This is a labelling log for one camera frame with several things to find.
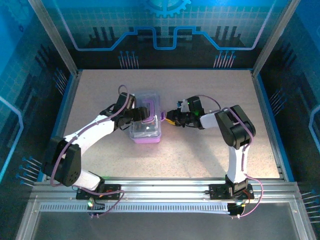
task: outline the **pink container base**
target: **pink container base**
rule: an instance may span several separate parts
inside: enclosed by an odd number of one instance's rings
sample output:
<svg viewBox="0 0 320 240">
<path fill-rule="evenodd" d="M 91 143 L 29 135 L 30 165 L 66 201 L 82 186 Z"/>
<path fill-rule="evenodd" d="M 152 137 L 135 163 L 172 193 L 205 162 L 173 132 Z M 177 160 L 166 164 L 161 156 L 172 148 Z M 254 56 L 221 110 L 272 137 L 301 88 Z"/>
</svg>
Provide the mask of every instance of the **pink container base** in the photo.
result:
<svg viewBox="0 0 320 240">
<path fill-rule="evenodd" d="M 160 142 L 161 134 L 157 137 L 131 138 L 136 144 L 156 144 Z"/>
</svg>

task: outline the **metal grate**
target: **metal grate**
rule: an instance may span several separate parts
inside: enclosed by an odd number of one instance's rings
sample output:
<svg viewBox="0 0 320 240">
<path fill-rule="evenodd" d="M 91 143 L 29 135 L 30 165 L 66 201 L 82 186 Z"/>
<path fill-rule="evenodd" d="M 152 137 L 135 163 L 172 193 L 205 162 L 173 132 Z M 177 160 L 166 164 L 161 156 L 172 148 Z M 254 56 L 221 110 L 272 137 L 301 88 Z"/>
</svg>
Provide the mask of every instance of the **metal grate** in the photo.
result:
<svg viewBox="0 0 320 240">
<path fill-rule="evenodd" d="M 97 212 L 103 213 L 112 207 L 114 203 L 105 203 L 106 209 L 88 210 L 88 205 L 83 202 L 43 202 L 40 205 L 41 212 Z M 228 214 L 226 202 L 212 203 L 120 203 L 113 210 L 116 213 L 217 213 Z"/>
</svg>

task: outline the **speckled tabletop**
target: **speckled tabletop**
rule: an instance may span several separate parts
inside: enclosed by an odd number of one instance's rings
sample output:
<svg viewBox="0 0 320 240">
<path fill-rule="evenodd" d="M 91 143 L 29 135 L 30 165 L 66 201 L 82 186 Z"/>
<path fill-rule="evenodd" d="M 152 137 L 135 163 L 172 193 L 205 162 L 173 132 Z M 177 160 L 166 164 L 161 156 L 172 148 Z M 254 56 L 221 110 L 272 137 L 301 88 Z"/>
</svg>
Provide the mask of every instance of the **speckled tabletop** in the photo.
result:
<svg viewBox="0 0 320 240">
<path fill-rule="evenodd" d="M 222 107 L 240 105 L 256 129 L 248 153 L 248 174 L 278 178 L 278 170 L 256 91 L 248 70 L 84 70 L 70 112 L 65 135 L 96 118 L 116 102 L 118 86 L 131 93 L 156 90 L 164 111 L 177 101 L 204 94 Z M 216 110 L 201 99 L 205 111 Z M 224 177 L 229 152 L 218 128 L 198 130 L 162 125 L 160 143 L 135 144 L 126 131 L 105 136 L 82 156 L 82 168 L 109 177 Z"/>
</svg>

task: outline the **yellow object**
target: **yellow object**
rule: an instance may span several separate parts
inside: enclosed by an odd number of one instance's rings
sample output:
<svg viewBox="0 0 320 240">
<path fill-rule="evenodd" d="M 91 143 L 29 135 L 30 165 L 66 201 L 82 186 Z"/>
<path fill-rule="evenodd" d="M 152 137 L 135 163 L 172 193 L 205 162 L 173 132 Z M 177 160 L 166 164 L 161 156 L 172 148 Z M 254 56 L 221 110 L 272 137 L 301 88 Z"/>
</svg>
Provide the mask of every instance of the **yellow object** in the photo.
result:
<svg viewBox="0 0 320 240">
<path fill-rule="evenodd" d="M 171 121 L 170 119 L 166 118 L 165 119 L 168 123 L 170 123 L 171 125 L 176 125 L 174 121 Z"/>
</svg>

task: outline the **plastic container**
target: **plastic container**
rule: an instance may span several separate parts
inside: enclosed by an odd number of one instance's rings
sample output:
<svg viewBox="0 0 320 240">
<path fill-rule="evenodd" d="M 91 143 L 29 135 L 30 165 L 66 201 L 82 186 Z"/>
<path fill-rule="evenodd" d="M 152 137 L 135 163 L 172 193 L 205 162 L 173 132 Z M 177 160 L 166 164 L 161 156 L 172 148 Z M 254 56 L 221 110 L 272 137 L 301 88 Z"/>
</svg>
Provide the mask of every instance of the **plastic container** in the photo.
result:
<svg viewBox="0 0 320 240">
<path fill-rule="evenodd" d="M 130 127 L 130 138 L 136 144 L 151 144 L 160 142 L 161 121 L 164 114 L 161 112 L 160 96 L 155 91 L 138 92 L 134 94 L 137 107 L 146 107 L 149 117 L 141 122 L 134 122 Z"/>
</svg>

